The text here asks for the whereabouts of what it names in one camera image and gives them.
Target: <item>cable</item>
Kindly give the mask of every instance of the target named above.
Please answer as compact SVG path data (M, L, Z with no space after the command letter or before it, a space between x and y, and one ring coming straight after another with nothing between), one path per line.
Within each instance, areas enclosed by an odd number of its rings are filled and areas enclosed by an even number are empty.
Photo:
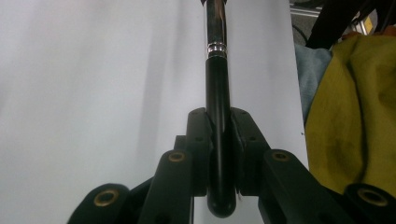
M292 24L291 26L303 37L305 44L306 44L306 42L308 42L308 38L306 37L304 32L294 24Z

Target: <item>black tube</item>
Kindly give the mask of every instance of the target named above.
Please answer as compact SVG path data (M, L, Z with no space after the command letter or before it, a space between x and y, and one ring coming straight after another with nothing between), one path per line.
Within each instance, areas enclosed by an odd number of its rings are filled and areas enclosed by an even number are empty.
M235 187L227 59L220 56L206 60L206 113L214 148L210 152L207 205L216 217L228 217L235 209Z

